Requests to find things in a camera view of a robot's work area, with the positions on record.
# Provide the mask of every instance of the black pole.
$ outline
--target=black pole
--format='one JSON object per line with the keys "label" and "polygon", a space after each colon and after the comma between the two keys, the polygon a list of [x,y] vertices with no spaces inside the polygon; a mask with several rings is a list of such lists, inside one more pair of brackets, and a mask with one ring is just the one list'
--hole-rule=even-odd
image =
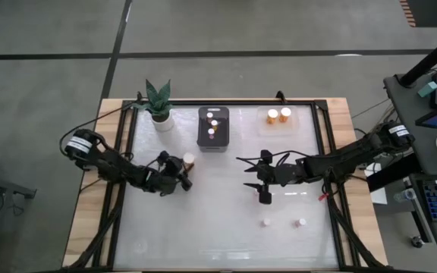
{"label": "black pole", "polygon": [[419,77],[426,74],[431,68],[437,65],[437,48],[429,53],[423,60],[416,64],[409,72],[407,72],[400,80],[399,83],[404,87],[409,87]]}

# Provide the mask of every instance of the clear plastic tray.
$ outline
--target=clear plastic tray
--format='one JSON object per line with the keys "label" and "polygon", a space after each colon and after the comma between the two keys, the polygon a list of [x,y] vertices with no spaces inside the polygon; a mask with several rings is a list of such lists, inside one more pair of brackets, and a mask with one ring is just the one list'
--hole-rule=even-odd
{"label": "clear plastic tray", "polygon": [[[291,110],[291,116],[286,122],[279,122],[279,117],[274,124],[268,124],[267,112],[270,109],[275,109],[278,113],[281,113],[283,107],[288,107]],[[257,130],[260,136],[290,136],[300,132],[298,110],[296,106],[260,106],[257,108]]]}

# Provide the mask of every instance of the potted plant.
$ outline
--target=potted plant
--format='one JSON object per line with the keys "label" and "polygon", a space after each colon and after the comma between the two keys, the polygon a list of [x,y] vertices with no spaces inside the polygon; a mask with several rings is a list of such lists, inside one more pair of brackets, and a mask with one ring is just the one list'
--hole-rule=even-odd
{"label": "potted plant", "polygon": [[146,109],[151,114],[152,124],[155,126],[155,129],[160,132],[170,130],[174,125],[173,117],[170,112],[171,104],[168,102],[171,92],[170,82],[171,80],[157,92],[155,87],[146,80],[148,102],[140,106],[140,108]]}

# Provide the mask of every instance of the green leaf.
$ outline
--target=green leaf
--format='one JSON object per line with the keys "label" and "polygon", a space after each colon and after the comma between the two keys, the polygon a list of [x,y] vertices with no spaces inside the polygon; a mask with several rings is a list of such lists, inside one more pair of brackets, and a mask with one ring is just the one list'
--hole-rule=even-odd
{"label": "green leaf", "polygon": [[165,106],[165,102],[163,102],[162,100],[159,100],[153,105],[153,108],[156,109],[156,111],[159,111],[159,110],[163,109],[163,106]]}
{"label": "green leaf", "polygon": [[171,110],[171,104],[167,104],[163,109],[161,109],[161,111],[159,111],[159,115],[167,115],[170,112],[170,110]]}
{"label": "green leaf", "polygon": [[146,79],[146,93],[148,95],[148,100],[151,105],[154,105],[157,101],[159,101],[158,92],[156,92],[155,87]]}
{"label": "green leaf", "polygon": [[167,102],[170,99],[170,93],[171,93],[171,80],[168,80],[168,82],[159,90],[159,97],[163,102]]}
{"label": "green leaf", "polygon": [[148,109],[148,108],[151,108],[151,105],[147,102],[145,104],[136,104],[136,107],[138,109]]}

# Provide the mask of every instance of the white pot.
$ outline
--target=white pot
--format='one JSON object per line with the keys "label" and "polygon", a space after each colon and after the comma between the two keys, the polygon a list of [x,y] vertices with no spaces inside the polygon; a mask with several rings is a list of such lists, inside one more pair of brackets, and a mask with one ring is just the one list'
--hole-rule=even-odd
{"label": "white pot", "polygon": [[163,121],[163,122],[156,122],[156,121],[153,120],[152,118],[151,118],[151,121],[152,121],[152,124],[155,126],[155,129],[156,129],[158,132],[166,132],[167,130],[172,129],[173,126],[174,126],[174,119],[173,119],[173,116],[172,116],[172,114],[171,114],[171,111],[170,111],[170,115],[168,116],[168,118],[166,119],[166,121]]}

